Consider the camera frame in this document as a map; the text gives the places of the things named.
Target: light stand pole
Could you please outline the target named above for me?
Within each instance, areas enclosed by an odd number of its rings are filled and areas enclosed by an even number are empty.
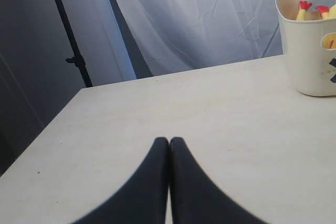
[[[85,86],[88,87],[92,87],[92,82],[88,73],[88,70],[86,69],[86,64],[84,61],[83,56],[80,54],[75,36],[74,36],[74,32],[72,31],[67,13],[64,9],[64,5],[62,0],[55,0],[56,5],[57,5],[57,9],[59,12],[59,15],[61,16],[65,31],[68,35],[72,50],[73,50],[73,57],[66,59],[67,63],[74,63],[75,66],[79,69],[80,74],[82,75],[83,81],[85,83]]]

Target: white basket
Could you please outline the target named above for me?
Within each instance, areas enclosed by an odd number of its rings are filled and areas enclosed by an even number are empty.
[[[336,95],[336,49],[322,46],[326,35],[336,33],[336,19],[296,21],[299,1],[312,0],[276,0],[289,78],[301,93]]]

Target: white table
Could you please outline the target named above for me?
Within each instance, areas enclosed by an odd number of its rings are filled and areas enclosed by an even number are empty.
[[[296,92],[281,56],[83,89],[0,178],[0,223],[76,220],[121,187],[157,136],[184,137],[210,178],[264,221],[334,223],[335,126],[335,98]]]

